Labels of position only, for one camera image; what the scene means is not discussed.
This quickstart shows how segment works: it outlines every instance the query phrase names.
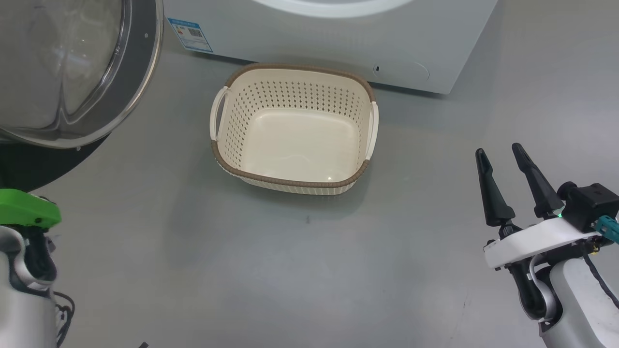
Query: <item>beige plastic basket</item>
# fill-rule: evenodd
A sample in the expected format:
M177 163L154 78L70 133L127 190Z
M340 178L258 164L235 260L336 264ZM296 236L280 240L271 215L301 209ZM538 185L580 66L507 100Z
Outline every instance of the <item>beige plastic basket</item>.
M290 193L350 189L370 163L377 133L370 85L312 66L245 66L219 91L210 113L219 165L252 185Z

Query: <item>washing machine door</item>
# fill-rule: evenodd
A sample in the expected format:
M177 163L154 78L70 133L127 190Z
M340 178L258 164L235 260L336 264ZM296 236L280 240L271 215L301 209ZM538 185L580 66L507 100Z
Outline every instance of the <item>washing machine door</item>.
M122 122L152 77L160 0L0 4L0 138L73 148Z

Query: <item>perforated basket wall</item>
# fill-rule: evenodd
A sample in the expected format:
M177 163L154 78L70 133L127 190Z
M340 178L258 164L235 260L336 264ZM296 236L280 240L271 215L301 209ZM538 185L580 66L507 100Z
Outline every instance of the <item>perforated basket wall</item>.
M367 168L378 129L378 108L370 85L360 77L320 67L257 63L241 68L226 86L219 135L214 137L211 129L211 145L218 163L228 173L252 185L277 191L340 194L350 189ZM350 118L359 131L357 172L343 181L320 183L242 171L249 121L265 108L317 110Z

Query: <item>floor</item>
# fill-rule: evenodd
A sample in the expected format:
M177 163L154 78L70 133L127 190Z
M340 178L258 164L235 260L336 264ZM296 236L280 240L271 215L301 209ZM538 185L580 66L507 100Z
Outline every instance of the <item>floor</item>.
M167 30L135 112L40 189L63 223L63 347L543 347L506 271L487 268L474 151L515 222L538 222L511 155L550 183L619 192L619 2L500 0L450 95L376 91L378 141L348 193L307 197L227 175L208 113L238 68ZM594 257L619 289L619 248Z

